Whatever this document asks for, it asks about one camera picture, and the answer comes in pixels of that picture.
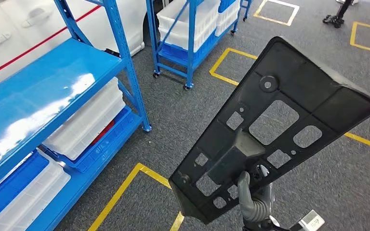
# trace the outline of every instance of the red stripe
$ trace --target red stripe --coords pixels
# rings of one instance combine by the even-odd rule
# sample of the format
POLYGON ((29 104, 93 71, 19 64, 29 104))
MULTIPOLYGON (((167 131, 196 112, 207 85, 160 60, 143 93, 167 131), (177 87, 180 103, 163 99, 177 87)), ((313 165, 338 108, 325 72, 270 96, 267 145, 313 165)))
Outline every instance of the red stripe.
MULTIPOLYGON (((96 6, 94 7, 93 9, 89 10, 87 13, 83 14, 81 17, 79 17, 78 19, 76 19, 76 22, 80 21, 81 19, 85 18, 87 15, 93 13, 94 11, 96 11, 98 8, 100 8, 101 6, 96 6)), ((32 50, 36 49, 38 46, 42 45, 43 43, 47 42, 48 40, 50 40, 51 38, 53 38, 54 36, 60 34, 61 32, 63 32, 64 30, 66 30, 67 27, 63 27, 62 29, 60 29, 59 31, 57 31, 56 33, 50 35, 49 37, 47 37, 45 40, 43 40, 42 42, 36 44, 35 46, 31 47, 29 50, 23 52, 22 54, 16 56, 15 58, 13 58, 12 60, 8 61, 7 63, 5 63, 4 65, 0 66, 0 70, 4 69, 6 66, 8 66, 9 64, 15 62, 16 60, 20 59, 22 56, 24 56, 25 54, 31 52, 32 50)))

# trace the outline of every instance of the black tripod base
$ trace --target black tripod base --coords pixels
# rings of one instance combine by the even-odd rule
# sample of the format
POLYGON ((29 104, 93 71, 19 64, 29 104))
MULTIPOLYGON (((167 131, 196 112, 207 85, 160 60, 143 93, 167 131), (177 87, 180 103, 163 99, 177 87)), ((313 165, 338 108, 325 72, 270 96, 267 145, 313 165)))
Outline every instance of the black tripod base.
POLYGON ((340 28, 342 24, 344 24, 344 19, 337 17, 336 15, 327 15, 323 19, 323 23, 331 23, 334 25, 335 28, 340 28))

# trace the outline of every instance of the white car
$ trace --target white car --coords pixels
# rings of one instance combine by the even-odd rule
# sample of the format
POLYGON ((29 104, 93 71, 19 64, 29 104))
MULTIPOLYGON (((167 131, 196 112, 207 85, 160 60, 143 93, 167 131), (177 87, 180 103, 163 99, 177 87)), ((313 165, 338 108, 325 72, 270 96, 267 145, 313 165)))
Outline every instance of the white car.
MULTIPOLYGON (((118 51, 103 7, 84 0, 67 3, 93 46, 118 51)), ((118 0, 117 5, 134 55, 144 48, 146 2, 118 0)), ((0 82, 68 39, 70 33, 65 26, 53 0, 0 1, 0 82)))

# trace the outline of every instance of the robotic hand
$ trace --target robotic hand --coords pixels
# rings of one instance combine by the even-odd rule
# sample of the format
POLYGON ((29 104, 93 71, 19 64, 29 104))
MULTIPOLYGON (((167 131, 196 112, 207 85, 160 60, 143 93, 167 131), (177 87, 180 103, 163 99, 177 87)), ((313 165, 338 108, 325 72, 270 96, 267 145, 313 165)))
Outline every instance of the robotic hand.
MULTIPOLYGON (((260 166, 263 176, 268 171, 260 166)), ((269 184, 257 193, 251 195, 249 189, 250 175, 243 171, 238 179, 239 205, 243 216, 243 231, 287 231, 278 226, 278 222, 270 216, 273 207, 274 193, 273 184, 269 184)))
MULTIPOLYGON (((267 169, 260 165, 262 177, 268 175, 267 169)), ((270 216, 274 202, 273 184, 269 184, 251 195, 250 175, 243 171, 238 179, 239 205, 243 216, 243 231, 317 231, 324 220, 311 210, 290 229, 280 227, 276 219, 270 216)))

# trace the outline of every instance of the gray carpet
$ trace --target gray carpet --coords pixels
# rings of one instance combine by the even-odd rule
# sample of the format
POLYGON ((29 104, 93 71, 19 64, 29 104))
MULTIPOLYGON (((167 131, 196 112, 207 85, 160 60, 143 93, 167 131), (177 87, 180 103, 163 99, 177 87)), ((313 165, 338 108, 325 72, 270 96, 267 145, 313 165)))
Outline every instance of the gray carpet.
MULTIPOLYGON (((190 91, 182 90, 184 80, 172 73, 152 78, 149 46, 135 55, 134 66, 153 130, 149 134, 141 130, 133 134, 56 230, 87 230, 138 162, 166 178, 172 174, 235 88, 209 74, 227 47, 259 55, 273 36, 283 35, 370 91, 370 51, 349 44, 353 21, 370 24, 370 5, 350 7, 344 26, 335 29, 321 22, 325 15, 337 12, 339 4, 334 0, 285 1, 300 6, 291 26, 253 17, 261 3, 255 1, 247 22, 239 23, 234 37, 225 35, 195 71, 195 87, 190 91)), ((285 11, 290 9, 273 4, 264 14, 285 20, 285 11)), ((356 43, 370 46, 370 37, 362 34, 367 30, 359 29, 356 43)), ((240 81, 252 62, 230 53, 217 73, 240 81)), ((370 140, 370 119, 352 133, 370 140)), ((275 189, 274 217, 284 227, 314 209, 326 221, 321 231, 370 231, 370 146, 341 137, 277 180, 275 189)), ((99 230, 167 231, 178 210, 166 187, 139 173, 99 230)), ((241 214, 236 207, 207 226, 194 218, 185 218, 180 231, 237 231, 241 227, 241 214)))

